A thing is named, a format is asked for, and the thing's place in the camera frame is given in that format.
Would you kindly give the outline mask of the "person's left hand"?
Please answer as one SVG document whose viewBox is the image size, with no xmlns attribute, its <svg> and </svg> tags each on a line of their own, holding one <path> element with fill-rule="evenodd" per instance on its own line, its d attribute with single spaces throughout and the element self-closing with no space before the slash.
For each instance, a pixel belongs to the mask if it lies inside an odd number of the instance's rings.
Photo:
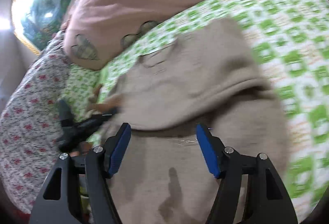
<svg viewBox="0 0 329 224">
<path fill-rule="evenodd" d="M 88 105 L 86 107 L 87 112 L 92 113 L 106 113 L 113 108 L 119 108 L 123 102 L 122 94 L 111 94 L 101 103 L 98 103 L 98 97 L 103 85 L 97 85 L 93 91 L 92 95 L 88 98 Z M 82 156 L 87 154 L 92 149 L 93 144 L 87 141 L 80 143 L 78 150 L 74 150 L 69 155 L 70 157 Z"/>
</svg>

